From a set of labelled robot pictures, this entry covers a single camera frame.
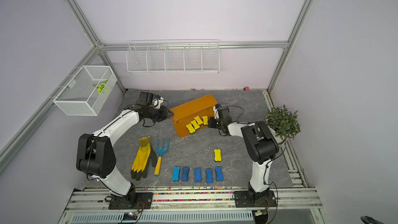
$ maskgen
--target green leaves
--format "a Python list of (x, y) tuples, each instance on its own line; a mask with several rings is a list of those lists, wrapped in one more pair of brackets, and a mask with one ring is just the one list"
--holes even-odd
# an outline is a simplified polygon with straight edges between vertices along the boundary
[(281, 107), (273, 107), (267, 113), (267, 125), (276, 131), (276, 136), (280, 136), (282, 140), (286, 138), (295, 138), (300, 132), (300, 125), (297, 122), (297, 112), (288, 111), (285, 105)]

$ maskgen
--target wire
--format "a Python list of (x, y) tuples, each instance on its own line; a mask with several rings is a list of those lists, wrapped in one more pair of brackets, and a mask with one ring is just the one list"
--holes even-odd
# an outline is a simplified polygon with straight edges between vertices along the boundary
[(242, 113), (238, 116), (238, 118), (236, 119), (236, 121), (235, 122), (237, 122), (238, 121), (238, 119), (239, 119), (239, 117), (241, 117), (242, 116), (242, 114), (245, 112), (245, 109), (243, 109), (242, 107), (238, 107), (238, 108), (240, 108), (240, 109), (242, 109)]
[[(162, 101), (165, 101), (165, 100), (162, 100)], [(166, 106), (166, 108), (167, 108), (167, 107), (169, 107), (169, 102), (168, 102), (168, 101), (165, 101), (165, 102), (167, 102), (167, 106)]]
[(145, 119), (144, 118), (142, 118), (143, 120), (144, 120), (144, 123), (142, 123), (142, 126), (143, 127), (152, 127), (152, 126), (154, 126), (155, 124), (156, 124), (156, 121), (155, 122), (153, 122), (153, 125), (152, 126), (145, 126)]
[(92, 180), (94, 180), (94, 179), (98, 179), (98, 178), (96, 178), (96, 177), (93, 177), (92, 179), (88, 179), (88, 166), (90, 165), (91, 153), (92, 153), (92, 151), (94, 150), (94, 143), (96, 143), (96, 142), (98, 141), (98, 139), (100, 138), (99, 135), (101, 135), (103, 132), (105, 132), (105, 130), (106, 130), (108, 127), (110, 127), (113, 123), (115, 123), (116, 121), (118, 121), (121, 117), (125, 116), (127, 113), (132, 112), (132, 111), (134, 111), (134, 110), (130, 110), (130, 111), (126, 112), (125, 114), (123, 114), (122, 116), (120, 116), (120, 117), (118, 117), (117, 119), (115, 119), (114, 121), (112, 121), (112, 123), (110, 123), (107, 127), (105, 127), (105, 128), (96, 136), (96, 138), (94, 139), (94, 141), (93, 141), (93, 142), (91, 143), (91, 145), (87, 148), (87, 150), (90, 149), (90, 153), (88, 154), (87, 169), (86, 169), (86, 173), (85, 173), (85, 174), (86, 174), (86, 178), (87, 178), (88, 181), (92, 181)]
[(140, 201), (141, 204), (142, 204), (142, 210), (141, 210), (140, 216), (139, 216), (138, 219), (135, 221), (135, 223), (137, 223), (137, 222), (140, 220), (140, 218), (141, 218), (141, 216), (142, 216), (142, 212), (144, 211), (144, 207), (145, 207), (145, 202), (142, 201), (142, 200), (139, 200), (139, 201)]
[(114, 192), (113, 190), (111, 190), (110, 188), (108, 188), (108, 186), (106, 186), (105, 183), (103, 183), (103, 181), (100, 180), (100, 182), (102, 182), (102, 184), (103, 184), (109, 191), (112, 191), (113, 193), (117, 194), (118, 196), (123, 196), (122, 194), (117, 193), (117, 192)]
[(264, 183), (264, 185), (271, 185), (271, 184), (272, 184), (272, 183), (270, 183), (270, 184), (266, 183), (266, 172), (267, 172), (267, 169), (268, 169), (268, 164), (269, 164), (270, 162), (274, 161), (275, 159), (277, 159), (277, 158), (279, 158), (280, 156), (283, 155), (283, 153), (284, 153), (285, 150), (286, 150), (286, 145), (287, 145), (287, 144), (285, 143), (285, 148), (283, 148), (283, 151), (281, 152), (281, 154), (279, 154), (279, 156), (275, 157), (274, 159), (271, 159), (271, 160), (266, 164), (266, 169), (265, 169), (265, 171), (264, 171), (264, 176), (263, 176), (263, 183)]
[(266, 199), (266, 201), (267, 201), (267, 203), (268, 203), (268, 206), (267, 206), (266, 210), (268, 210), (268, 208), (269, 208), (269, 201), (267, 200), (267, 198), (265, 198), (265, 199)]
[(276, 187), (276, 184), (274, 182), (271, 182), (271, 184), (275, 185), (275, 189), (276, 189), (276, 209), (275, 209), (275, 214), (272, 217), (272, 220), (270, 222), (268, 222), (267, 224), (270, 224), (276, 217), (276, 212), (278, 211), (278, 204), (279, 204), (279, 193), (278, 193), (278, 188)]

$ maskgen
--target white wire shelf rack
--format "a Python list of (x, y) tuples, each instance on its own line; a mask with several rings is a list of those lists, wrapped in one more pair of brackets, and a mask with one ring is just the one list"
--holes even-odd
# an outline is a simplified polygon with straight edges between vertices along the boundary
[(97, 116), (116, 82), (110, 66), (82, 66), (53, 102), (66, 115)]
[(129, 41), (126, 53), (130, 73), (218, 73), (220, 49), (211, 42), (167, 43), (167, 41)]

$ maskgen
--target metal grille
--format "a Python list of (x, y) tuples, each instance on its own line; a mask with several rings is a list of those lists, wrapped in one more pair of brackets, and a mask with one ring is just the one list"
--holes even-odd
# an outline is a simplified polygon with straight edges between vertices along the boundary
[[(71, 223), (120, 223), (124, 212), (105, 213), (76, 213)], [(140, 222), (151, 223), (190, 223), (190, 222), (213, 222), (213, 221), (252, 221), (253, 215), (247, 210), (233, 211), (161, 211), (142, 213)], [(134, 223), (135, 221), (124, 220), (122, 223)]]
[(218, 73), (220, 50), (217, 44), (129, 43), (126, 54), (130, 73)]
[(116, 82), (109, 66), (83, 66), (53, 102), (67, 115), (97, 116)]

